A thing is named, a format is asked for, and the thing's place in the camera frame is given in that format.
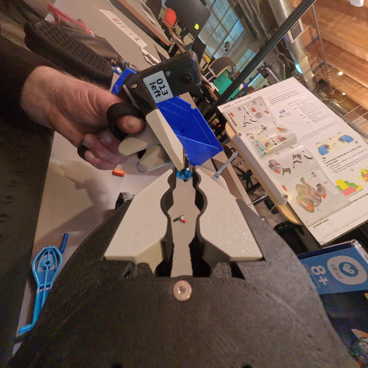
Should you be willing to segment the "person's left forearm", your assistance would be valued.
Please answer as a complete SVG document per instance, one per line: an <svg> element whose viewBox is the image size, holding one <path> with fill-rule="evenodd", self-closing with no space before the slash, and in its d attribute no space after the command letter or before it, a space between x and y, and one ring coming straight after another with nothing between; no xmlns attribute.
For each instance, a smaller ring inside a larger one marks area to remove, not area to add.
<svg viewBox="0 0 368 368"><path fill-rule="evenodd" d="M44 114L53 81L63 76L44 58L0 37L0 116L11 125L30 121L51 128Z"/></svg>

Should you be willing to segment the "open instruction booklet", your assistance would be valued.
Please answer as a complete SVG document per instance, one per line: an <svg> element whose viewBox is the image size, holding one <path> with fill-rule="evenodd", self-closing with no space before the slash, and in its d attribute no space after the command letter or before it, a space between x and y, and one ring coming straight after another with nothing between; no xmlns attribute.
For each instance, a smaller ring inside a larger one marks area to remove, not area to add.
<svg viewBox="0 0 368 368"><path fill-rule="evenodd" d="M315 155L297 143L296 134L285 126L258 126L247 133L267 175L288 196L288 203L306 225L312 225L350 205L333 186Z"/></svg>

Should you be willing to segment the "light blue stand rod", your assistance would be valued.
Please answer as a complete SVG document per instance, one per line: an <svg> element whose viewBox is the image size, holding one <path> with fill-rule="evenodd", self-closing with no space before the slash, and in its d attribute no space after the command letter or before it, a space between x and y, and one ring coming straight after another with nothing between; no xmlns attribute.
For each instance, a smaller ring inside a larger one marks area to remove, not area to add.
<svg viewBox="0 0 368 368"><path fill-rule="evenodd" d="M214 173L212 179L218 179L223 170L238 156L239 152L235 151L230 158Z"/></svg>

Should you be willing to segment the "red tool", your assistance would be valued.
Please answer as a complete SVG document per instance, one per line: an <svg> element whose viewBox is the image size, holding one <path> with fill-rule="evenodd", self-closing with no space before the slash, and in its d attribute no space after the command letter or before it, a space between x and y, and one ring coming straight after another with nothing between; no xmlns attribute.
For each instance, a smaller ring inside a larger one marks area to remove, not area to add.
<svg viewBox="0 0 368 368"><path fill-rule="evenodd" d="M52 14L54 18L54 22L56 25L64 26L70 29L81 31L82 33L93 35L94 33L90 31L85 23L81 20L75 20L67 14L60 11L58 8L53 6L52 4L47 4L47 10L50 14Z"/></svg>

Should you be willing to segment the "silver ventilation duct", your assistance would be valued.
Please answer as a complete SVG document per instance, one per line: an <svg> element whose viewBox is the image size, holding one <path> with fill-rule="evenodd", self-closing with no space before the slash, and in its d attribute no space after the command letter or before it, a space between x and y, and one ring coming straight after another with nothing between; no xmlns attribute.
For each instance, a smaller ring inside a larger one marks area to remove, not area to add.
<svg viewBox="0 0 368 368"><path fill-rule="evenodd" d="M274 17L277 21L277 24L281 26L288 16L295 10L292 7L291 1L289 0L269 0L268 1ZM302 23L299 18L297 22L295 22L291 29L285 34L284 40L289 51L292 54L292 58L296 63L296 68L301 72L304 77L306 87L312 91L315 87L313 81L313 73L310 66L310 62L308 60L305 46L301 39L302 33Z"/></svg>

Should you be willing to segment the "green box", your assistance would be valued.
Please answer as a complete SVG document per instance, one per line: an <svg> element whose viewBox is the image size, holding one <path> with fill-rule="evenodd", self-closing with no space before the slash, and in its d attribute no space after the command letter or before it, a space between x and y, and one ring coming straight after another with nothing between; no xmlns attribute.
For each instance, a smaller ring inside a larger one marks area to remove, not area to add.
<svg viewBox="0 0 368 368"><path fill-rule="evenodd" d="M228 77L226 73L220 74L213 82L214 86L218 89L219 94L223 94L224 91L232 84L232 80ZM242 89L243 84L237 86L237 89L233 92L230 98L234 98Z"/></svg>

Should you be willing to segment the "black perforated mat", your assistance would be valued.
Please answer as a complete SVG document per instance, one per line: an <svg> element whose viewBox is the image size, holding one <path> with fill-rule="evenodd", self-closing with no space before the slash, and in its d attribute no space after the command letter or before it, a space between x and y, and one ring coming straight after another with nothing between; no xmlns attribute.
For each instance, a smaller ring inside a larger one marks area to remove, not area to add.
<svg viewBox="0 0 368 368"><path fill-rule="evenodd" d="M46 22L25 25L25 43L56 70L109 89L113 71L99 54ZM52 145L52 129L1 119L1 367L11 358Z"/></svg>

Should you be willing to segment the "person's left hand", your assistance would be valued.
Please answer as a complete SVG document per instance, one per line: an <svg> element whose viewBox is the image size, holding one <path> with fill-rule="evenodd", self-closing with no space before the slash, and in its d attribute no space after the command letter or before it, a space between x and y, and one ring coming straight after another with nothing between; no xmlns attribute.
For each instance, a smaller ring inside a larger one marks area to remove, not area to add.
<svg viewBox="0 0 368 368"><path fill-rule="evenodd" d="M46 126L76 148L100 170L113 170L128 161L119 153L121 143L108 128L107 111L124 102L106 90L46 66L25 80L20 104L30 119Z"/></svg>

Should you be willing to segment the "white paper sheet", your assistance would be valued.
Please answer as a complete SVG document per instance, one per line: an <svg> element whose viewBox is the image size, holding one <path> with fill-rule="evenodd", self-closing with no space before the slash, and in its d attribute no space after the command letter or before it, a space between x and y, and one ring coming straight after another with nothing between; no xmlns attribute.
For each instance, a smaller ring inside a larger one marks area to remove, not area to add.
<svg viewBox="0 0 368 368"><path fill-rule="evenodd" d="M112 11L103 9L100 9L99 11L103 15L105 15L114 25L116 25L119 30L121 30L125 35L127 35L131 40L133 40L141 49L145 49L147 47L147 44Z"/></svg>

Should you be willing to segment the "light blue toy frame piece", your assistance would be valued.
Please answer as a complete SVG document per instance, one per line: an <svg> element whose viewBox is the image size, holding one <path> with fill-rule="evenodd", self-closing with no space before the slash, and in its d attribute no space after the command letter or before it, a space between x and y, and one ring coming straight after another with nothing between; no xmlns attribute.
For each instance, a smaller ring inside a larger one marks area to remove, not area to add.
<svg viewBox="0 0 368 368"><path fill-rule="evenodd" d="M31 331L36 324L61 265L62 254L55 246L43 248L34 258L31 265L31 271L36 284L33 318L30 324L19 329L19 336Z"/></svg>

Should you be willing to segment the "blue storage bin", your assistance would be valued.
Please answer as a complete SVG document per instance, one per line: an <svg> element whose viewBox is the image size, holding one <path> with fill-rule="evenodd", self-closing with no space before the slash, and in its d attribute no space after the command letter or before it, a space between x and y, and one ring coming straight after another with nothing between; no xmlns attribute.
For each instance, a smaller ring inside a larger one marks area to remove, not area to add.
<svg viewBox="0 0 368 368"><path fill-rule="evenodd" d="M136 72L126 68L120 73L113 86L113 94L118 96L119 87L123 85L129 74L136 74ZM177 96L158 103L158 108L184 146L190 164L201 165L223 150L200 111L192 108L190 103ZM139 159L144 152L136 153Z"/></svg>

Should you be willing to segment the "dark blue toy kit box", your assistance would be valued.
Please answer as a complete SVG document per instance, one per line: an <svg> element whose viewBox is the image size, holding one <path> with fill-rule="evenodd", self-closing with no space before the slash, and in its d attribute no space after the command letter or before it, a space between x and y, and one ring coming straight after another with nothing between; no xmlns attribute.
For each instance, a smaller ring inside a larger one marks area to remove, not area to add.
<svg viewBox="0 0 368 368"><path fill-rule="evenodd" d="M368 367L368 255L356 240L297 255L339 338Z"/></svg>

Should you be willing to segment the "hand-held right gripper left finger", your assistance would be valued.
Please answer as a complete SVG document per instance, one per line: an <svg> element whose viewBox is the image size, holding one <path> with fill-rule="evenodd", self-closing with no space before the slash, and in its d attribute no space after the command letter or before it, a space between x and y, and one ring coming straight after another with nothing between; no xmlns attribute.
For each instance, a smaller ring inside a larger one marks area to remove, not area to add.
<svg viewBox="0 0 368 368"><path fill-rule="evenodd" d="M106 260L146 263L152 272L173 254L172 225L176 170L169 169L130 202L104 254Z"/></svg>

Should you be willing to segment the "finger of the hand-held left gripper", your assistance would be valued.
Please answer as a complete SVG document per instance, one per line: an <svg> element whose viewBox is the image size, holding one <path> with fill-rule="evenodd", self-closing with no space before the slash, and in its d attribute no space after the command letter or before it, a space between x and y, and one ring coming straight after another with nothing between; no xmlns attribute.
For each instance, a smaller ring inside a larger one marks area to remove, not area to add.
<svg viewBox="0 0 368 368"><path fill-rule="evenodd" d="M187 169L185 149L161 111L156 108L145 119L177 170Z"/></svg>

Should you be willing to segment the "black pole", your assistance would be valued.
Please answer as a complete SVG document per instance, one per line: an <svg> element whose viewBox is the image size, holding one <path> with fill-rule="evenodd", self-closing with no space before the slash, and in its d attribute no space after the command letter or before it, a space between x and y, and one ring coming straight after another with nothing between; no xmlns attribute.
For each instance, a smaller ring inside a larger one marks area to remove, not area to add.
<svg viewBox="0 0 368 368"><path fill-rule="evenodd" d="M258 22L260 23L262 29L265 31L265 35L268 35L267 28L264 27L263 18L261 15L261 5L256 6L256 2L258 1L246 1L247 6L249 6L252 12L255 14ZM294 27L294 25L301 20L301 17L309 10L309 8L313 7L315 0L303 0L300 1L297 7L292 7L290 1L285 1L286 8L289 9L289 13L287 17L281 21L281 24L278 25L278 28L271 34L271 36L267 39L267 41L260 47L258 53L250 60L250 62L246 65L246 67L240 72L239 76L230 84L230 86L223 92L223 94L218 98L218 100L211 105L211 107L204 113L204 118L208 123L211 123L213 119L219 113L218 106L226 103L231 95L234 93L237 86L240 85L241 82L245 81L250 75L251 72L256 69L261 61L277 46L277 44L287 35L288 31ZM314 89L314 82L311 67L309 69L305 67L304 80L309 90Z"/></svg>

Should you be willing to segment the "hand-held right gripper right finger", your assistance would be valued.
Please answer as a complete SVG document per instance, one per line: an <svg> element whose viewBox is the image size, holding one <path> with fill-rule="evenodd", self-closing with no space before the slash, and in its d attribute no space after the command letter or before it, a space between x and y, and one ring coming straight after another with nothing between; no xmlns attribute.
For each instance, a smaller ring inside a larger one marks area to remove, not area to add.
<svg viewBox="0 0 368 368"><path fill-rule="evenodd" d="M263 258L236 198L200 167L193 169L195 235L206 263L256 261Z"/></svg>

